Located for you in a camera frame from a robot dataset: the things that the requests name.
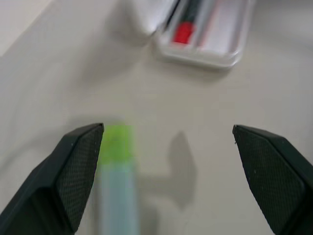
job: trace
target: textured rubber pad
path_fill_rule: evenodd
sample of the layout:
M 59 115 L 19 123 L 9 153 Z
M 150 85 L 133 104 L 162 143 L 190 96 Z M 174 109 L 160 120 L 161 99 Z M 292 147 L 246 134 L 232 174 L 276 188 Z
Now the textured rubber pad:
M 90 194 L 102 139 L 102 127 L 82 136 L 56 182 L 73 231 L 77 231 Z
M 234 128 L 249 187 L 269 226 L 279 234 L 302 203 L 305 184 L 274 146 L 262 136 Z

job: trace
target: light blue tube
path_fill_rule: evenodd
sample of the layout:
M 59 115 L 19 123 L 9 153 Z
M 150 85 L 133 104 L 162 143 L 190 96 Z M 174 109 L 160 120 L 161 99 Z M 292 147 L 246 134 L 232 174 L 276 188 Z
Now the light blue tube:
M 139 235 L 134 164 L 100 166 L 100 235 Z

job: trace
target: white plastic case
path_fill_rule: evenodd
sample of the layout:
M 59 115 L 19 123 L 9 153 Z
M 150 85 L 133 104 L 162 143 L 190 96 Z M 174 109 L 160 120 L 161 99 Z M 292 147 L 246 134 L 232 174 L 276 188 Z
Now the white plastic case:
M 159 53 L 192 64 L 229 69 L 240 61 L 256 0 L 203 0 L 188 45 L 172 42 L 188 0 L 129 0 L 133 22 L 146 36 L 154 35 Z

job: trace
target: red marker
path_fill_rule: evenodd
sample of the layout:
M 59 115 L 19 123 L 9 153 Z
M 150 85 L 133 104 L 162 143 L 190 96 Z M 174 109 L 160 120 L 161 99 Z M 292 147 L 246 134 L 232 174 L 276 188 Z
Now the red marker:
M 177 31 L 173 37 L 174 43 L 189 44 L 191 35 L 196 30 L 194 25 L 198 11 L 200 8 L 201 0 L 189 0 L 185 12 L 177 27 Z

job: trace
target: case lid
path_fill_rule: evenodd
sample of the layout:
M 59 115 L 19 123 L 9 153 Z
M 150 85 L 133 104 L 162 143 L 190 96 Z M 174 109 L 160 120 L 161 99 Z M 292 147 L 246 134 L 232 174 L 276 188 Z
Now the case lid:
M 165 21 L 177 0 L 129 0 L 135 26 L 146 35 L 151 35 Z

